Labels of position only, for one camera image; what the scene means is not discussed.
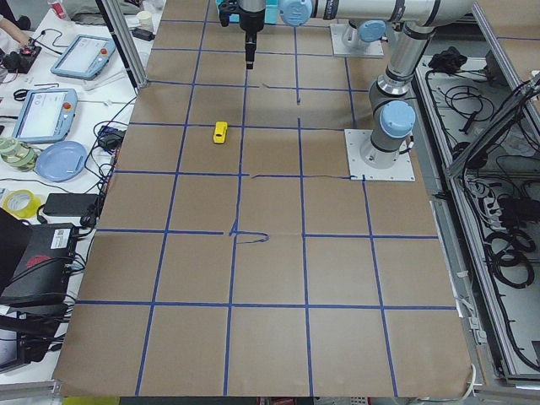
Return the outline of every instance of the yellow object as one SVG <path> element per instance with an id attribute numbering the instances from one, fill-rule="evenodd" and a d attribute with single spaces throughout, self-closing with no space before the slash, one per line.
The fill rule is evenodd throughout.
<path id="1" fill-rule="evenodd" d="M 225 143 L 227 138 L 227 128 L 229 124 L 225 121 L 217 121 L 216 128 L 213 130 L 213 142 L 214 143 Z"/>
<path id="2" fill-rule="evenodd" d="M 62 405 L 118 405 L 119 397 L 70 397 L 65 398 Z"/>
<path id="3" fill-rule="evenodd" d="M 37 213 L 41 201 L 28 190 L 10 192 L 3 202 L 3 209 L 21 219 L 31 218 Z"/>

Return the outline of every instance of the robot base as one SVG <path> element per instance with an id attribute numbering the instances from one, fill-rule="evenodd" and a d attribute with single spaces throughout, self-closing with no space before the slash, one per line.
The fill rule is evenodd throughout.
<path id="1" fill-rule="evenodd" d="M 371 130 L 346 129 L 348 171 L 353 180 L 367 181 L 414 181 L 413 165 L 408 154 L 400 154 L 389 169 L 376 169 L 364 162 L 360 156 L 362 144 L 370 138 Z"/>
<path id="2" fill-rule="evenodd" d="M 347 27 L 347 24 L 330 24 L 332 48 L 335 57 L 371 57 L 381 59 L 385 56 L 379 40 L 371 42 L 366 47 L 349 48 L 345 46 L 342 36 Z"/>

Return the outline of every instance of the blue grid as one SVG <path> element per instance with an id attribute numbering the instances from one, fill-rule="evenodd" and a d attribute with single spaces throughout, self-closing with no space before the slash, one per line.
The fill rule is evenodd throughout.
<path id="1" fill-rule="evenodd" d="M 209 0 L 207 3 L 206 8 L 206 19 L 208 19 L 208 13 L 209 10 L 213 9 L 213 0 Z M 238 87 L 242 88 L 244 90 L 244 96 L 243 96 L 243 106 L 242 106 L 242 124 L 240 126 L 231 126 L 231 127 L 238 127 L 240 128 L 240 160 L 238 164 L 238 172 L 237 173 L 196 173 L 196 172 L 185 172 L 181 171 L 181 157 L 184 151 L 184 143 L 186 140 L 186 131 L 188 127 L 213 127 L 213 125 L 190 125 L 189 122 L 189 116 L 191 112 L 192 107 L 192 99 L 193 94 L 196 86 L 217 86 L 217 87 L 224 87 L 220 85 L 215 84 L 197 84 L 197 72 L 201 60 L 201 54 L 203 51 L 203 41 L 204 41 L 204 35 L 206 31 L 207 24 L 213 24 L 213 22 L 209 21 L 191 21 L 191 20 L 174 20 L 176 22 L 184 22 L 184 21 L 190 21 L 190 22 L 201 22 L 203 23 L 202 27 L 202 35 L 201 40 L 199 43 L 199 48 L 197 51 L 197 61 L 195 66 L 195 71 L 193 74 L 193 80 L 190 84 L 184 84 L 184 83 L 177 83 L 177 82 L 168 82 L 168 81 L 161 81 L 156 83 L 165 83 L 165 84 L 178 84 L 178 85 L 190 85 L 191 86 L 191 93 L 190 93 L 190 99 L 189 99 L 189 105 L 186 111 L 186 120 L 184 124 L 159 124 L 159 123 L 150 123 L 150 122 L 132 122 L 132 124 L 136 125 L 151 125 L 151 126 L 158 126 L 158 125 L 164 125 L 164 126 L 174 126 L 174 127 L 182 127 L 183 128 L 183 137 L 181 141 L 181 147 L 180 147 L 180 153 L 178 156 L 178 160 L 176 162 L 176 170 L 175 171 L 168 171 L 168 172 L 161 172 L 161 171 L 150 171 L 150 170 L 116 170 L 116 173 L 126 173 L 126 174 L 151 174 L 151 175 L 173 175 L 175 176 L 174 184 L 172 193 L 170 196 L 170 205 L 169 205 L 169 211 L 167 214 L 167 220 L 165 224 L 165 229 L 163 230 L 155 230 L 155 229 L 98 229 L 99 232 L 123 232 L 123 233 L 152 233 L 152 234 L 163 234 L 163 241 L 162 246 L 159 254 L 159 264 L 155 275 L 154 280 L 154 290 L 152 293 L 152 299 L 150 301 L 114 301 L 114 300 L 78 300 L 78 304 L 82 305 L 135 305 L 135 306 L 145 306 L 149 307 L 150 311 L 148 314 L 148 323 L 146 326 L 146 332 L 144 337 L 144 345 L 143 345 L 143 352 L 140 360 L 140 366 L 138 371 L 138 380 L 137 380 L 137 387 L 135 391 L 135 395 L 140 395 L 141 387 L 143 384 L 143 376 L 144 376 L 144 367 L 145 367 L 145 361 L 146 356 L 148 352 L 149 347 L 149 339 L 150 339 L 150 333 L 152 330 L 152 322 L 154 319 L 154 308 L 155 307 L 164 307 L 164 306 L 175 306 L 175 307 L 213 307 L 213 308 L 226 308 L 227 309 L 227 327 L 226 327 L 226 338 L 225 338 L 225 358 L 224 358 L 224 381 L 223 381 L 223 395 L 228 395 L 229 391 L 229 368 L 230 368 L 230 340 L 231 340 L 231 324 L 232 324 L 232 317 L 234 315 L 233 309 L 234 308 L 295 308 L 295 309 L 304 309 L 305 310 L 305 335 L 306 335 L 306 352 L 307 352 L 307 376 L 308 376 L 308 383 L 309 383 L 309 393 L 310 396 L 314 395 L 314 385 L 313 385 L 313 371 L 312 371 L 312 363 L 311 363 L 311 330 L 310 330 L 310 310 L 311 309 L 334 309 L 334 310 L 340 310 L 340 309 L 348 309 L 348 310 L 378 310 L 381 313 L 381 319 L 382 319 L 382 326 L 383 326 L 383 332 L 385 337 L 385 344 L 386 344 L 386 353 L 388 358 L 388 366 L 390 369 L 391 374 L 391 384 L 392 384 L 392 390 L 394 395 L 397 397 L 399 392 L 397 389 L 397 381 L 396 381 L 396 374 L 392 362 L 392 348 L 390 344 L 390 339 L 388 336 L 388 328 L 386 324 L 386 311 L 392 310 L 392 311 L 454 311 L 456 309 L 455 306 L 447 306 L 447 305 L 385 305 L 382 297 L 381 292 L 381 281 L 380 281 L 380 275 L 379 275 L 379 269 L 377 265 L 377 257 L 376 257 L 376 251 L 375 251 L 375 240 L 377 239 L 410 239 L 410 240 L 436 240 L 438 237 L 436 235 L 374 235 L 373 229 L 372 229 L 372 223 L 371 223 L 371 216 L 370 216 L 370 203 L 367 193 L 367 187 L 365 185 L 365 180 L 362 180 L 358 184 L 361 186 L 361 190 L 359 192 L 362 192 L 364 195 L 364 203 L 365 203 L 365 210 L 366 210 L 366 216 L 367 216 L 367 224 L 368 224 L 368 234 L 358 234 L 358 235 L 341 235 L 341 234 L 315 234 L 315 233 L 308 233 L 306 231 L 306 220 L 305 220 L 305 188 L 304 188 L 304 182 L 306 178 L 310 177 L 318 177 L 316 175 L 304 175 L 304 167 L 303 167 L 303 145 L 302 145 L 302 131 L 303 130 L 311 130 L 311 129 L 322 129 L 322 128 L 308 128 L 308 127 L 302 127 L 300 119 L 298 119 L 298 125 L 297 127 L 254 127 L 254 126 L 247 126 L 246 125 L 246 100 L 247 100 L 247 94 L 248 89 L 254 88 L 257 86 L 250 86 L 248 85 L 248 73 L 246 73 L 244 78 L 244 85 L 226 85 L 226 87 Z M 312 90 L 312 89 L 305 89 L 301 88 L 299 86 L 299 68 L 298 68 L 298 43 L 297 43 L 297 30 L 294 29 L 294 56 L 295 56 L 295 82 L 296 87 L 294 88 L 276 88 L 276 89 L 294 89 L 296 91 L 297 100 L 300 101 L 300 91 L 301 90 Z M 354 120 L 354 125 L 356 125 L 356 120 L 354 117 L 354 100 L 353 100 L 353 94 L 354 92 L 367 92 L 368 90 L 362 89 L 362 90 L 354 90 L 351 88 L 351 81 L 350 81 L 350 75 L 349 75 L 349 69 L 348 69 L 348 63 L 345 59 L 344 62 L 347 79 L 348 79 L 348 88 L 347 89 L 314 89 L 319 91 L 344 91 L 348 92 L 349 94 L 349 100 L 350 100 L 350 106 L 351 106 L 351 114 Z M 244 153 L 244 140 L 246 135 L 246 129 L 249 128 L 265 128 L 265 129 L 294 129 L 298 133 L 298 146 L 299 146 L 299 165 L 300 165 L 300 174 L 299 175 L 249 175 L 243 172 L 243 153 Z M 176 190 L 178 187 L 178 184 L 181 182 L 182 176 L 228 176 L 228 177 L 237 177 L 238 179 L 238 189 L 237 189 L 237 198 L 236 198 L 236 211 L 235 211 L 235 222 L 233 224 L 233 227 L 231 231 L 229 232 L 229 236 L 233 237 L 233 252 L 232 252 L 232 260 L 231 260 L 231 266 L 230 266 L 230 281 L 229 281 L 229 299 L 227 302 L 218 302 L 218 303 L 212 303 L 212 302 L 170 302 L 170 301 L 159 301 L 157 300 L 157 293 L 158 293 L 158 287 L 159 287 L 159 279 L 161 275 L 161 270 L 163 266 L 164 256 L 165 256 L 165 247 L 167 245 L 167 239 L 168 235 L 225 235 L 223 231 L 200 231 L 200 230 L 178 230 L 178 229 L 171 229 L 170 228 L 170 221 L 173 213 L 174 208 L 174 201 L 176 196 Z M 247 232 L 242 231 L 238 229 L 238 223 L 239 223 L 239 217 L 240 217 L 240 204 L 241 204 L 241 191 L 242 191 L 242 181 L 244 177 L 283 177 L 283 178 L 298 178 L 300 182 L 300 206 L 301 206 L 301 231 L 302 231 L 302 255 L 303 255 L 303 279 L 304 279 L 304 304 L 256 304 L 256 303 L 235 303 L 233 302 L 234 298 L 234 286 L 235 286 L 235 262 L 236 262 L 236 248 L 241 243 L 238 241 L 238 235 L 265 235 L 260 232 Z M 322 177 L 336 177 L 341 179 L 348 179 L 348 177 L 337 177 L 337 176 L 322 176 Z M 309 280 L 309 268 L 308 268 L 308 261 L 307 261 L 307 241 L 310 238 L 349 238 L 349 239 L 366 239 L 370 241 L 370 248 L 373 258 L 373 266 L 375 271 L 375 280 L 376 280 L 376 288 L 377 288 L 377 294 L 378 294 L 378 305 L 322 305 L 322 304 L 312 304 L 309 300 L 309 289 L 308 289 L 308 280 Z"/>

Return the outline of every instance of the blue bin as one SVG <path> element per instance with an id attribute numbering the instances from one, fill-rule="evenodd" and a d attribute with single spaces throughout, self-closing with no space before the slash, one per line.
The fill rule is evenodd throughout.
<path id="1" fill-rule="evenodd" d="M 219 5 L 224 0 L 216 0 L 216 8 L 219 7 Z M 230 16 L 230 22 L 231 23 L 237 23 L 238 22 L 238 15 L 231 15 Z M 276 24 L 278 22 L 278 0 L 267 0 L 267 11 L 264 14 L 264 23 L 265 24 Z"/>

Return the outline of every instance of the yellow tape roll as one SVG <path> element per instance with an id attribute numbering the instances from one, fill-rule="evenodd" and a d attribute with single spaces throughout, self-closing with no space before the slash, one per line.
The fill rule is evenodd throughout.
<path id="1" fill-rule="evenodd" d="M 11 192 L 3 202 L 3 209 L 21 219 L 31 218 L 36 215 L 41 201 L 28 190 Z"/>

